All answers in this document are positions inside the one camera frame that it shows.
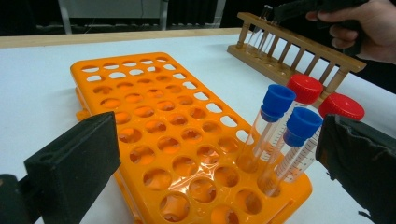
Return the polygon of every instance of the red cap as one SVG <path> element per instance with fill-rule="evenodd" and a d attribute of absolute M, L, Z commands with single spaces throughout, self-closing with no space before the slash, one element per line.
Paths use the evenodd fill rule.
<path fill-rule="evenodd" d="M 323 101 L 318 112 L 323 118 L 327 114 L 337 114 L 355 120 L 361 120 L 364 117 L 364 109 L 358 102 L 336 92 Z"/>
<path fill-rule="evenodd" d="M 295 101 L 305 105 L 313 104 L 323 91 L 319 81 L 303 74 L 291 76 L 286 86 L 296 93 Z"/>

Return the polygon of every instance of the blue cap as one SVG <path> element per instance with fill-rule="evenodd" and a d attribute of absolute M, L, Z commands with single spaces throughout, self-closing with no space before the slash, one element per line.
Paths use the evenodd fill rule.
<path fill-rule="evenodd" d="M 283 140 L 291 147 L 301 147 L 306 139 L 314 135 L 322 122 L 323 119 L 313 111 L 296 107 L 286 123 L 288 129 L 283 135 Z"/>
<path fill-rule="evenodd" d="M 262 100 L 262 118 L 268 122 L 278 121 L 288 111 L 295 98 L 296 94 L 291 89 L 279 84 L 269 85 Z"/>

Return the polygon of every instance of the black object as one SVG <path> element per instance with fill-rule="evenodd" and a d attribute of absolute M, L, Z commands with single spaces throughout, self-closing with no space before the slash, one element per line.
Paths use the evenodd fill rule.
<path fill-rule="evenodd" d="M 35 23 L 48 26 L 52 23 L 62 24 L 62 14 L 58 1 L 27 0 L 35 18 Z"/>
<path fill-rule="evenodd" d="M 28 0 L 0 0 L 0 35 L 34 35 L 35 18 Z"/>
<path fill-rule="evenodd" d="M 368 2 L 368 0 L 299 0 L 293 1 L 287 4 L 274 7 L 274 21 L 281 23 L 287 19 L 292 19 L 297 16 L 305 15 L 309 11 L 327 11 L 332 12 L 340 10 L 347 7 L 355 7 Z M 362 35 L 362 29 L 358 21 L 343 21 L 341 22 L 343 26 L 348 29 L 356 30 L 361 32 L 359 36 Z M 318 28 L 326 28 L 330 24 L 326 22 L 319 21 L 317 23 Z M 361 40 L 355 42 L 355 45 L 349 49 L 344 49 L 343 52 L 346 55 L 354 56 L 361 52 Z"/>
<path fill-rule="evenodd" d="M 317 160 L 374 223 L 396 223 L 396 139 L 353 119 L 327 115 Z"/>
<path fill-rule="evenodd" d="M 24 164 L 27 176 L 0 175 L 0 223 L 79 223 L 120 166 L 113 112 L 71 128 Z"/>
<path fill-rule="evenodd" d="M 218 0 L 169 0 L 166 23 L 205 25 L 213 23 Z"/>

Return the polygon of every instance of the centrifuge tube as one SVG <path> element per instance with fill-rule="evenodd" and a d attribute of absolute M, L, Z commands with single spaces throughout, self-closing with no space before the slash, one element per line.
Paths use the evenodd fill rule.
<path fill-rule="evenodd" d="M 279 121 L 276 127 L 275 133 L 271 138 L 271 145 L 275 145 L 276 142 L 282 137 L 283 132 L 286 130 L 286 122 L 288 121 L 291 112 L 295 107 L 307 107 L 313 104 L 320 96 L 323 91 L 323 85 L 316 79 L 303 75 L 295 74 L 290 77 L 286 87 L 296 93 L 296 99 L 291 103 L 289 110 L 285 113 L 285 116 Z M 262 160 L 268 161 L 270 154 L 262 153 Z"/>
<path fill-rule="evenodd" d="M 262 14 L 259 17 L 259 20 L 266 20 L 266 17 L 272 12 L 273 8 L 265 5 L 264 9 L 262 10 Z M 254 27 L 254 30 L 250 36 L 250 39 L 247 43 L 247 47 L 246 47 L 246 53 L 250 53 L 250 54 L 255 54 L 257 53 L 257 42 L 259 41 L 260 37 L 262 37 L 262 34 L 264 33 L 264 30 L 258 26 Z"/>
<path fill-rule="evenodd" d="M 319 106 L 318 112 L 323 118 L 327 114 L 337 114 L 355 120 L 361 120 L 364 117 L 364 109 L 358 102 L 339 93 L 330 94 Z M 318 128 L 315 134 L 306 141 L 302 150 L 290 150 L 276 168 L 276 172 L 279 173 L 288 169 L 286 182 L 293 182 L 315 161 L 320 130 L 321 128 Z"/>
<path fill-rule="evenodd" d="M 247 141 L 236 159 L 235 163 L 240 169 L 248 173 L 257 170 L 258 161 L 268 145 L 268 140 L 295 97 L 295 93 L 285 86 L 272 84 L 268 87 Z"/>
<path fill-rule="evenodd" d="M 306 139 L 312 137 L 322 122 L 323 120 L 318 114 L 307 108 L 295 107 L 293 109 L 283 137 L 276 143 L 266 169 L 262 171 L 257 180 L 258 187 L 263 193 L 270 197 L 276 196 L 280 191 L 280 182 L 286 177 L 286 172 L 276 172 L 278 166 L 275 170 L 273 166 L 280 149 L 287 146 L 290 150 L 300 150 Z"/>

